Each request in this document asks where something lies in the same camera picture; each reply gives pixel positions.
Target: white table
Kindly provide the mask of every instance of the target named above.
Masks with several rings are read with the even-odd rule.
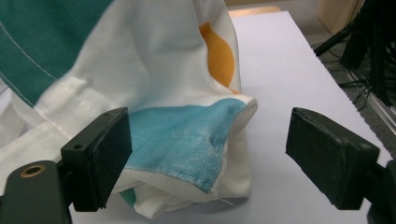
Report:
[[[120,195],[98,213],[72,211],[74,223],[366,223],[360,211],[338,211],[285,154],[294,106],[318,111],[381,147],[347,96],[320,63],[288,12],[233,18],[245,94],[259,110],[247,126],[253,189],[247,200],[196,204],[150,220]]]

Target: teal stripe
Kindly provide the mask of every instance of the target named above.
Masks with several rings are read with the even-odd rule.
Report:
[[[0,75],[34,105],[75,62],[111,1],[0,1]]]
[[[225,99],[210,106],[148,108],[130,116],[134,152],[126,168],[172,176],[208,193],[223,149],[246,104]]]
[[[131,207],[134,207],[134,204],[136,203],[136,193],[134,192],[134,189],[125,190],[124,192],[121,192],[120,195],[125,202],[127,202]]]

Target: orange pattern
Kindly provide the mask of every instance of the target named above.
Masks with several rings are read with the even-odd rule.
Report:
[[[217,35],[207,22],[200,27],[201,36],[207,45],[207,64],[210,76],[229,88],[233,80],[235,61],[230,46]]]

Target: crumpled cloth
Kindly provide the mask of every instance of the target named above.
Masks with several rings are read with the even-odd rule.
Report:
[[[0,2],[0,188],[101,113],[127,106],[134,153],[113,193],[157,217],[192,203],[247,197],[244,131],[257,109],[241,93],[233,25],[221,0]]]

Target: metal stand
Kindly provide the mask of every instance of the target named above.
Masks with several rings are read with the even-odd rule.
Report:
[[[383,0],[366,0],[355,20],[316,48],[315,53],[320,56],[350,36],[341,59],[341,65],[346,69],[354,69],[360,66],[365,53],[370,49],[372,91],[386,106],[391,106],[385,89],[383,24],[378,18],[384,8],[383,4]]]

